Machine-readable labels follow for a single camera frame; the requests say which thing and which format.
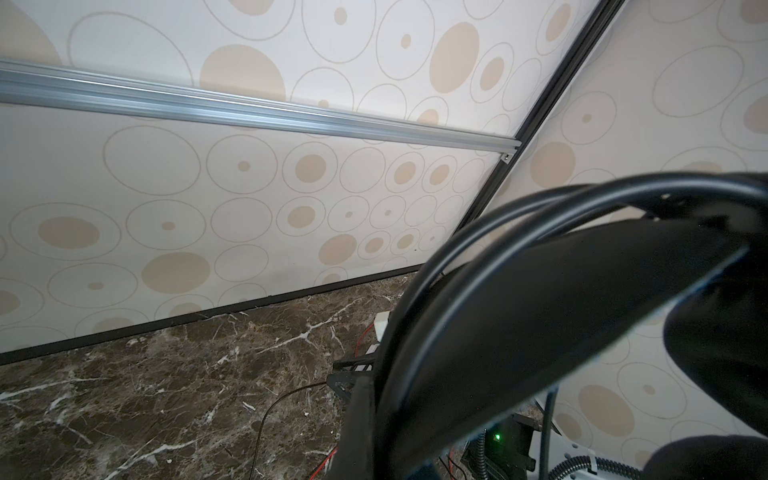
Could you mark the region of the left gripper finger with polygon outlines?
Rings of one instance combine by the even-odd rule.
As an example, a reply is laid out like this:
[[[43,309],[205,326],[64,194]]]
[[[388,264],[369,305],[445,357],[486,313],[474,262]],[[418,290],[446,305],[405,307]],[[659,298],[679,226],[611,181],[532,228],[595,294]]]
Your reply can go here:
[[[346,401],[328,479],[374,478],[375,389],[368,372],[335,372],[327,385]]]

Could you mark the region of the black blue headphones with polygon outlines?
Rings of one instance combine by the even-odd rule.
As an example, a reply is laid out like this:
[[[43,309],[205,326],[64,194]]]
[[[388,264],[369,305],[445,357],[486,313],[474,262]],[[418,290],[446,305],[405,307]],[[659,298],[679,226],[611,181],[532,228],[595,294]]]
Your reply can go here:
[[[756,436],[679,440],[648,479],[767,475],[767,177],[660,172],[541,191],[463,229],[395,307],[361,478],[428,461],[670,308],[677,366]]]

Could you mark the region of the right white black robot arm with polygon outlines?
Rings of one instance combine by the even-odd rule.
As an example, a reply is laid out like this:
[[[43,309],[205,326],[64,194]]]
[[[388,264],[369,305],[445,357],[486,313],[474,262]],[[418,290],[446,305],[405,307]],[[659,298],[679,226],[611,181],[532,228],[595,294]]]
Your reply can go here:
[[[554,424],[557,390],[542,421],[514,413],[470,440],[460,471],[471,479],[638,479],[641,470],[572,443]]]

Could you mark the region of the white black headphones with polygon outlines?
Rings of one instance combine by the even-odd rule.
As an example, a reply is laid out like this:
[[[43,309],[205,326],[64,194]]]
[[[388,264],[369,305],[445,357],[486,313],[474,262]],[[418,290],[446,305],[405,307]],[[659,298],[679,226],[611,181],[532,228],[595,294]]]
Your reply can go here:
[[[355,350],[357,354],[366,355],[376,351],[383,339],[389,318],[390,311],[382,311],[375,314],[371,323],[358,338]]]

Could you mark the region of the silver aluminium back rail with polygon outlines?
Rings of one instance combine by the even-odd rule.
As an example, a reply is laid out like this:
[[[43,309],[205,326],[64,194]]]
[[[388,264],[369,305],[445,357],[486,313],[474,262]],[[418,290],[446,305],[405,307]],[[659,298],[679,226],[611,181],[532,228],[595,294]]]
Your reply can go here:
[[[15,60],[1,62],[8,104],[511,154],[520,141],[490,133]]]

